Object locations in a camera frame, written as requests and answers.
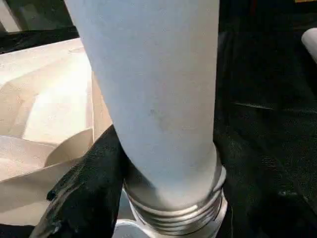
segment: black fabric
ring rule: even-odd
[[[229,201],[220,238],[317,237],[317,65],[301,43],[316,19],[246,17],[220,33],[229,43],[218,49],[214,125]]]
[[[10,226],[0,224],[0,238],[27,238],[30,236],[33,226]]]
[[[0,54],[78,38],[75,27],[46,31],[0,33]]]
[[[51,204],[30,237],[111,237],[126,163],[111,126],[48,193]]]
[[[220,20],[249,15],[252,0],[220,0]]]
[[[308,13],[317,12],[317,2],[295,2],[295,0],[254,0],[256,14],[269,13]]]

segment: white object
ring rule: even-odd
[[[21,31],[19,24],[5,0],[0,0],[0,25],[3,26],[6,32]]]
[[[204,201],[219,179],[212,141],[219,1],[65,2],[136,168],[126,180],[130,198],[167,212]]]
[[[307,30],[302,36],[302,42],[317,63],[317,28]]]

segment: beige plastic housing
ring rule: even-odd
[[[111,123],[80,39],[1,55],[0,223],[37,224],[47,192]]]

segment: gloved hand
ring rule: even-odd
[[[48,193],[31,238],[112,237],[127,158],[111,126]]]

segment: black rubber glove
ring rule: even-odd
[[[31,238],[112,237],[127,158],[111,126],[48,193]]]

